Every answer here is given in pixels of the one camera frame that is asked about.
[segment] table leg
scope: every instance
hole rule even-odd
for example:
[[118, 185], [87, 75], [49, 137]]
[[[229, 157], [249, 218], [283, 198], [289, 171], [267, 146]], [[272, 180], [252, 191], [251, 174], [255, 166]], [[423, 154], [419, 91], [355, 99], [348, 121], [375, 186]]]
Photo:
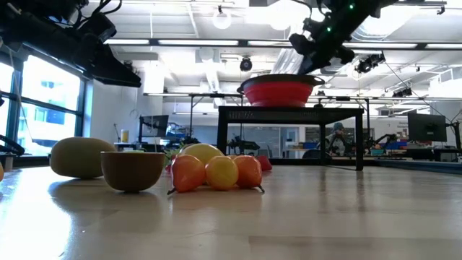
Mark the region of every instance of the table leg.
[[356, 170], [362, 170], [364, 167], [363, 156], [364, 146], [362, 143], [362, 115], [356, 116]]
[[218, 133], [217, 133], [217, 148], [226, 155], [227, 146], [227, 135], [228, 135], [228, 122], [226, 112], [220, 111], [218, 114]]
[[320, 128], [320, 133], [321, 133], [321, 137], [320, 137], [320, 148], [321, 148], [321, 165], [325, 165], [326, 164], [326, 125], [325, 124], [321, 124], [319, 125], [319, 128]]

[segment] wooden table surface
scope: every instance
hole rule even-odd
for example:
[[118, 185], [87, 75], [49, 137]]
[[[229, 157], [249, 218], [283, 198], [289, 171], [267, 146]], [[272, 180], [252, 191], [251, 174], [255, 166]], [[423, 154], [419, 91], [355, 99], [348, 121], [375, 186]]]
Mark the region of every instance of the wooden table surface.
[[140, 194], [49, 168], [0, 183], [2, 259], [460, 259], [462, 178], [275, 167], [257, 190]]

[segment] window frame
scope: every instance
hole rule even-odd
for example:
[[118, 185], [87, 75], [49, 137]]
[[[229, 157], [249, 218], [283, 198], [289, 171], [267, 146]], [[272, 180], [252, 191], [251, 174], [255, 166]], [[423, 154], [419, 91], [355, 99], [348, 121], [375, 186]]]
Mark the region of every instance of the window frame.
[[[84, 122], [84, 106], [85, 106], [85, 94], [87, 91], [88, 78], [84, 77], [80, 71], [63, 65], [56, 60], [53, 60], [47, 56], [44, 56], [41, 53], [32, 52], [30, 55], [34, 55], [39, 59], [44, 60], [54, 66], [57, 66], [60, 69], [63, 69], [65, 72], [71, 73], [80, 78], [80, 89], [79, 97], [77, 101], [77, 109], [72, 110], [68, 108], [61, 107], [59, 105], [54, 105], [50, 103], [44, 103], [39, 100], [34, 100], [29, 97], [21, 97], [23, 103], [35, 105], [38, 108], [47, 108], [58, 112], [70, 113], [76, 116], [74, 136], [81, 137], [83, 135], [83, 122]], [[12, 86], [10, 92], [1, 92], [3, 99], [9, 100], [8, 108], [8, 119], [6, 123], [6, 137], [17, 142], [17, 135], [19, 131], [19, 117], [20, 117], [20, 106], [17, 102], [17, 94], [15, 90], [15, 80], [18, 79], [19, 92], [22, 93], [22, 77], [24, 72], [24, 62], [23, 60], [13, 56], [13, 65], [14, 71], [12, 74]], [[11, 59], [8, 53], [0, 52], [0, 63], [11, 66]]]

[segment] ceiling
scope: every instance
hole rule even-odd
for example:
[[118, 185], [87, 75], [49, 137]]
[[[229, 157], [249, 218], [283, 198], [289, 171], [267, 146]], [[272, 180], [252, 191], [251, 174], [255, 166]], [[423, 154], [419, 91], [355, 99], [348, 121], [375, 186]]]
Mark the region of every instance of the ceiling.
[[[462, 27], [455, 26], [462, 20], [462, 7], [457, 4], [460, 0], [449, 0], [446, 12], [436, 15], [439, 7], [414, 7], [412, 16], [406, 18], [401, 25], [392, 25], [382, 40], [393, 41], [439, 41], [458, 42], [462, 39]], [[90, 0], [90, 5], [84, 10], [89, 15], [99, 4], [99, 0]], [[117, 1], [112, 1], [104, 10], [116, 7]], [[214, 13], [218, 4], [223, 11], [231, 15], [231, 25], [227, 29], [218, 29], [213, 23]], [[269, 7], [249, 7], [249, 0], [226, 0], [223, 2], [206, 1], [151, 1], [136, 0], [123, 1], [120, 10], [109, 14], [109, 19], [115, 24], [118, 34], [116, 38], [210, 38], [210, 39], [287, 39], [294, 27], [286, 30], [275, 30], [275, 21], [302, 21], [309, 15], [308, 9], [300, 5], [296, 10], [278, 7], [273, 15], [262, 10]], [[375, 22], [374, 28], [387, 30], [388, 23], [393, 18], [382, 17], [382, 22]], [[204, 63], [197, 62], [196, 51], [199, 48], [173, 47], [144, 47], [144, 46], [113, 46], [115, 55], [130, 53], [157, 53], [159, 60], [165, 65], [165, 87], [172, 92], [191, 92], [192, 87], [198, 87], [207, 82], [207, 68]], [[236, 58], [220, 58], [214, 71], [220, 82], [235, 82], [239, 84], [245, 79], [260, 73], [271, 71], [281, 53], [277, 48], [214, 48], [223, 54], [235, 54]], [[372, 90], [375, 94], [385, 89], [393, 91], [393, 86], [399, 86], [401, 80], [412, 82], [416, 90], [426, 90], [429, 79], [438, 73], [447, 71], [450, 67], [462, 66], [462, 51], [385, 51], [388, 66], [381, 64], [370, 73], [355, 75], [354, 65], [341, 67], [332, 77], [323, 75], [328, 80], [329, 95], [357, 95]], [[243, 56], [250, 56], [253, 70], [241, 72], [240, 60]]]

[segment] black table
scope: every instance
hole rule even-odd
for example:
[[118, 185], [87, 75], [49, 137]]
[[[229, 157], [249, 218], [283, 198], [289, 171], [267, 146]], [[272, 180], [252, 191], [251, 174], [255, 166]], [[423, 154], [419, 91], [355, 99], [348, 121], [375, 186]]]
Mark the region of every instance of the black table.
[[[228, 124], [300, 124], [319, 125], [321, 140], [326, 125], [355, 117], [356, 151], [363, 151], [362, 108], [265, 108], [250, 106], [218, 107], [217, 148], [226, 154]], [[326, 164], [326, 142], [321, 142], [321, 165]], [[363, 169], [363, 153], [356, 153], [356, 170]]]

